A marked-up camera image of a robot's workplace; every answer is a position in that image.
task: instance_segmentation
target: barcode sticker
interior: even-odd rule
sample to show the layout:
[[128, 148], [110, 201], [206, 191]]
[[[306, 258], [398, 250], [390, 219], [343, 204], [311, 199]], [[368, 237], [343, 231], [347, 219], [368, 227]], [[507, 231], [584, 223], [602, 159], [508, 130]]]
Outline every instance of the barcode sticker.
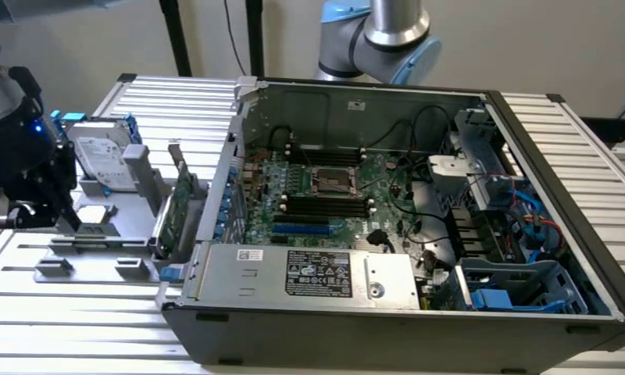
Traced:
[[236, 256], [236, 260], [252, 260], [256, 262], [262, 262], [264, 258], [264, 250], [259, 250], [258, 248], [251, 249], [240, 249], [239, 255]]

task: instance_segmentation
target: blue pcie slot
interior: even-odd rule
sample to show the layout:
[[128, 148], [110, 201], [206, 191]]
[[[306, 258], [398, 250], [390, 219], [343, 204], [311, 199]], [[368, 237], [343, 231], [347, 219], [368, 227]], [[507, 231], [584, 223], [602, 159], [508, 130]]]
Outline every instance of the blue pcie slot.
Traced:
[[276, 224], [272, 228], [274, 233], [279, 234], [319, 234], [331, 236], [332, 228], [324, 225], [296, 225], [296, 224]]

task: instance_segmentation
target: warning label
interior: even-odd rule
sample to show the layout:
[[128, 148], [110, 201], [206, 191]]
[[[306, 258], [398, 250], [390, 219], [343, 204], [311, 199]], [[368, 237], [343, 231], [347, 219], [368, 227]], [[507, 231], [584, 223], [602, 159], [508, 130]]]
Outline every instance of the warning label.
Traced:
[[350, 253], [288, 251], [284, 291], [298, 296], [352, 298]]

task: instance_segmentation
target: metal workbench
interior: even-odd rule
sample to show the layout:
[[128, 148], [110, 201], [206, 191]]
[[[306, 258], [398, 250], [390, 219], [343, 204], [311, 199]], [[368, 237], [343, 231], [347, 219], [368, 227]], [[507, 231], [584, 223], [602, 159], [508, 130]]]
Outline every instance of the metal workbench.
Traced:
[[[602, 152], [594, 135], [587, 134], [563, 104], [551, 103], [540, 95], [506, 98], [556, 172], [563, 173], [564, 185], [625, 270], [625, 234], [620, 234], [625, 210], [610, 209], [603, 215], [596, 212], [599, 205], [604, 209], [607, 205], [615, 209], [625, 205], [620, 163], [614, 163], [618, 160], [611, 153]], [[167, 141], [180, 138], [191, 170], [211, 180], [232, 99], [230, 80], [138, 77], [118, 84], [96, 115], [135, 114], [151, 148], [151, 162], [166, 177], [176, 175], [166, 153]], [[566, 158], [566, 150], [576, 153]], [[582, 169], [590, 165], [592, 171]], [[34, 281], [35, 264], [47, 253], [52, 236], [11, 231], [0, 236], [0, 373], [339, 373], [194, 363], [155, 306], [155, 286]], [[168, 297], [179, 293], [171, 288]], [[547, 375], [578, 373], [625, 374], [625, 349], [587, 352], [547, 371]]]

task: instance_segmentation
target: black pole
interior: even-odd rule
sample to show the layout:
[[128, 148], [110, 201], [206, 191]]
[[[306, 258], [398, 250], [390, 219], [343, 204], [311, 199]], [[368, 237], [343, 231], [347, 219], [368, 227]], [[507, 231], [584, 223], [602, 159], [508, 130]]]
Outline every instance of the black pole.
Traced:
[[264, 76], [264, 40], [262, 31], [263, 0], [246, 0], [248, 15], [248, 43], [251, 45], [251, 74]]
[[184, 25], [180, 20], [179, 0], [160, 0], [160, 8], [166, 15], [171, 48], [175, 52], [176, 69], [182, 77], [191, 77], [192, 67], [190, 65], [188, 46], [186, 44]]

